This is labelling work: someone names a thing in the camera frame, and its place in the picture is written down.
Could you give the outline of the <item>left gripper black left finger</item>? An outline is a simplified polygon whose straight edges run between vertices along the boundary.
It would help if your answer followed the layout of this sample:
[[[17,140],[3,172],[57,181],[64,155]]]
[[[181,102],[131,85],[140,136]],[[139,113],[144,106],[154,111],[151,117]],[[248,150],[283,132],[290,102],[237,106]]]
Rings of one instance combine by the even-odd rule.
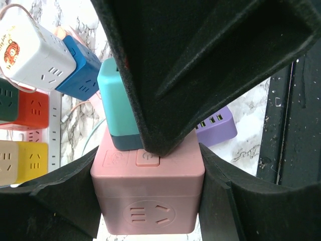
[[[101,210],[90,170],[97,153],[16,188],[1,188],[1,240],[93,240]]]

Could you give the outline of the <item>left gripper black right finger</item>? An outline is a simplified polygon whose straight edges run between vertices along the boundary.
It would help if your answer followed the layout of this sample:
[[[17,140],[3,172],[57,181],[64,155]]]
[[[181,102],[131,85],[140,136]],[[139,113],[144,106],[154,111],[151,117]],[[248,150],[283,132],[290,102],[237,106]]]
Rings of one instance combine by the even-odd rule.
[[[252,176],[200,145],[203,240],[320,240],[320,183],[288,188]]]

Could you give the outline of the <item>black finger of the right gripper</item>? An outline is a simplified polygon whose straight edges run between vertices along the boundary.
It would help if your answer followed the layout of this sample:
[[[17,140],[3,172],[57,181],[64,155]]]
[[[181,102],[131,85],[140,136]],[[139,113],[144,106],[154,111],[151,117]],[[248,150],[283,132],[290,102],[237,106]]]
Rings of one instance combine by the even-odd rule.
[[[320,38],[320,1],[92,4],[143,147],[159,156]]]

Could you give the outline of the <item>purple USB power strip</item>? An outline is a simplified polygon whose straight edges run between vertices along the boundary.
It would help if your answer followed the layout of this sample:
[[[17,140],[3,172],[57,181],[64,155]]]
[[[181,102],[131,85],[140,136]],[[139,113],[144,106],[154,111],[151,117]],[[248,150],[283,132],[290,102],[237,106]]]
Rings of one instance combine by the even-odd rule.
[[[237,134],[234,118],[228,106],[223,107],[196,126],[198,141],[206,147],[230,140]]]

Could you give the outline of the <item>pink cube socket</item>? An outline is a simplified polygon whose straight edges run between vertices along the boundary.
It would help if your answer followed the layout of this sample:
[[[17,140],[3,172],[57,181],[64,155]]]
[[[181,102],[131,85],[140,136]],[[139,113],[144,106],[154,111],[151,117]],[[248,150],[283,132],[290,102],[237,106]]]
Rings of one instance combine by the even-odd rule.
[[[191,233],[196,225],[205,167],[195,132],[169,155],[120,151],[105,132],[91,177],[109,233]]]

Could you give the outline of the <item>teal plug adapter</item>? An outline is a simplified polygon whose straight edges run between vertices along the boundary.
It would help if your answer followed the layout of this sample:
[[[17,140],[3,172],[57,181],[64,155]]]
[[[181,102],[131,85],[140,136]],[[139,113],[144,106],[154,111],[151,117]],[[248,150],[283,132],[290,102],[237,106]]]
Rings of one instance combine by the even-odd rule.
[[[121,151],[143,148],[134,114],[114,58],[106,59],[97,82],[109,134],[115,148]]]

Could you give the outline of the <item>white power strip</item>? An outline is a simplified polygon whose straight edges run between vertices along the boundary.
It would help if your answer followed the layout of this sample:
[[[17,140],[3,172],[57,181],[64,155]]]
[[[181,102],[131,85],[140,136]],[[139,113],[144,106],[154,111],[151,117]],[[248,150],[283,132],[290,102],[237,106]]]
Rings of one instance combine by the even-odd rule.
[[[46,131],[48,144],[48,172],[60,168],[61,151],[61,94],[49,92],[49,126]]]

